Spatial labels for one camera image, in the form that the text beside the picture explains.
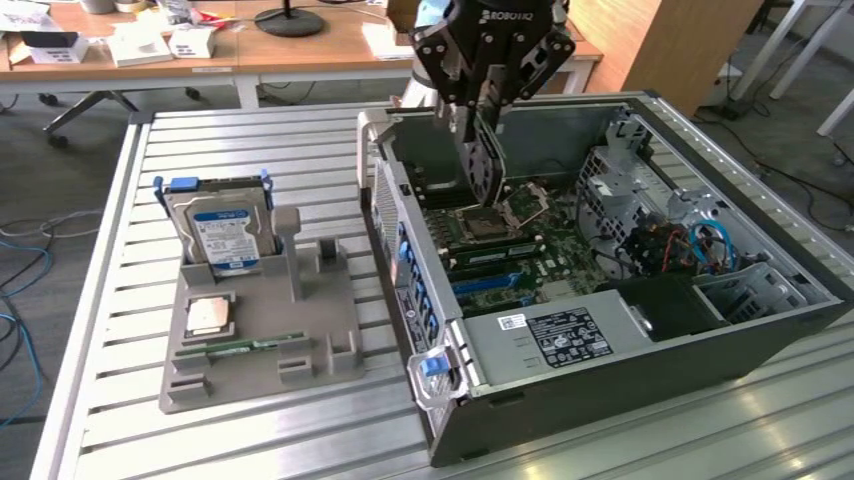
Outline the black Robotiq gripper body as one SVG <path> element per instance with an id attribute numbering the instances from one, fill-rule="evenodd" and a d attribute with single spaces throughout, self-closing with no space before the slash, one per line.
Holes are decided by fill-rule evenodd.
<path id="1" fill-rule="evenodd" d="M 501 74 L 513 34 L 533 34 L 539 40 L 555 30 L 549 1 L 459 1 L 457 24 L 474 24 L 479 28 L 474 53 L 479 94 L 491 70 L 497 68 Z"/>

